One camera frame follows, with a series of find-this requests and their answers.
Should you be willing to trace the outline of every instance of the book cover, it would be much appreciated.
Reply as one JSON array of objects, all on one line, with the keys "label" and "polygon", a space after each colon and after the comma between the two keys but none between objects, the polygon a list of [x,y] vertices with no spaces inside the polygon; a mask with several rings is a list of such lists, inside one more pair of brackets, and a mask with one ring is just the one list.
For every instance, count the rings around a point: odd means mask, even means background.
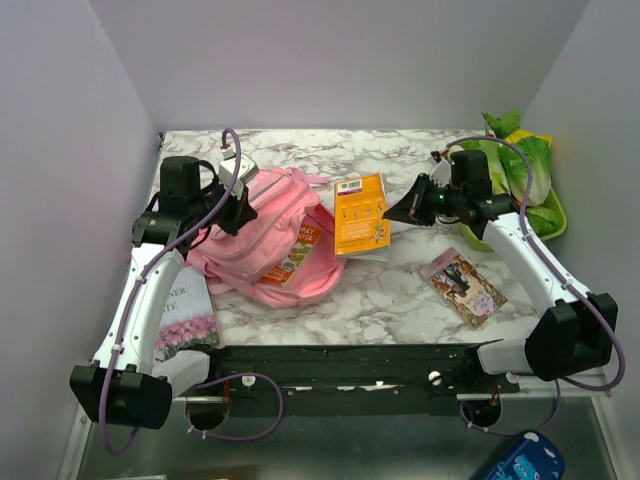
[{"label": "book cover", "polygon": [[334,195],[336,255],[362,258],[391,244],[391,222],[382,218],[387,201],[379,173],[338,182]]},{"label": "book cover", "polygon": [[300,226],[298,241],[291,248],[289,255],[287,255],[279,265],[273,267],[269,273],[258,280],[258,282],[270,285],[286,284],[300,268],[304,259],[311,253],[321,233],[321,229],[303,223]]},{"label": "book cover", "polygon": [[183,268],[169,291],[155,356],[164,361],[194,345],[222,348],[217,316],[204,276],[193,267]]},{"label": "book cover", "polygon": [[454,248],[449,248],[420,269],[440,295],[470,325],[481,325],[507,299]]}]

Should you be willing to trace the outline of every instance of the cable clip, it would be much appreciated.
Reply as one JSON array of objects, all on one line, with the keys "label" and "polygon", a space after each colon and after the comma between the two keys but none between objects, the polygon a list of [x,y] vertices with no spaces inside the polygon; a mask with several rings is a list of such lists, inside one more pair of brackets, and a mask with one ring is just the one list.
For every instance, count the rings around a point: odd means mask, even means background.
[{"label": "cable clip", "polygon": [[567,289],[567,288],[569,288],[569,286],[570,286],[570,285],[572,285],[572,284],[573,284],[573,280],[571,279],[571,277],[569,277],[569,278],[567,278],[567,279],[564,281],[564,283],[562,283],[562,285],[560,285],[560,287],[561,287],[563,290],[566,290],[566,289]]}]

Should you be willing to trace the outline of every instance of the glass surface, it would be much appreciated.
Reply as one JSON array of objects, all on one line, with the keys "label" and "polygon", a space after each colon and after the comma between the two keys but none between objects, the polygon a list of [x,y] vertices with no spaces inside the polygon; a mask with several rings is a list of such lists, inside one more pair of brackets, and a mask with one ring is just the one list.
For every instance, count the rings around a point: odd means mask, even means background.
[{"label": "glass surface", "polygon": [[[548,399],[512,399],[498,425],[528,428],[551,411]],[[220,431],[256,433],[270,419],[230,418]],[[112,427],[120,444],[128,431]],[[591,400],[563,402],[544,434],[562,452],[564,479],[615,479]],[[428,415],[284,418],[269,437],[250,443],[187,434],[184,404],[175,403],[159,431],[142,431],[121,457],[102,447],[94,425],[79,478],[96,480],[166,474],[168,480],[416,480],[469,479],[503,440],[465,428],[458,417]]]}]

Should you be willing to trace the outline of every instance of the pink flower card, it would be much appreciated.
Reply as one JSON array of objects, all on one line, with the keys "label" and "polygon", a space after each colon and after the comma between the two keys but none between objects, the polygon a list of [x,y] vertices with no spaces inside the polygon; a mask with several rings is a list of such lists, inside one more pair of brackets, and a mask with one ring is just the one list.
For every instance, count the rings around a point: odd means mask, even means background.
[{"label": "pink flower card", "polygon": [[422,267],[420,274],[473,327],[481,325],[507,301],[454,248]]},{"label": "pink flower card", "polygon": [[156,340],[156,359],[164,361],[179,350],[222,348],[218,319],[204,277],[193,267],[184,268],[169,292]]}]

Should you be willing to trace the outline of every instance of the yellow book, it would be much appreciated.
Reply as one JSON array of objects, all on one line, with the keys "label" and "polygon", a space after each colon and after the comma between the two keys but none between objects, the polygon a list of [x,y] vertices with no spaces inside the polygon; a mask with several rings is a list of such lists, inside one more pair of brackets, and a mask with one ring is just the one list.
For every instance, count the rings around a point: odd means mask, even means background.
[{"label": "yellow book", "polygon": [[379,173],[338,182],[334,186],[336,255],[386,262],[391,222]]}]

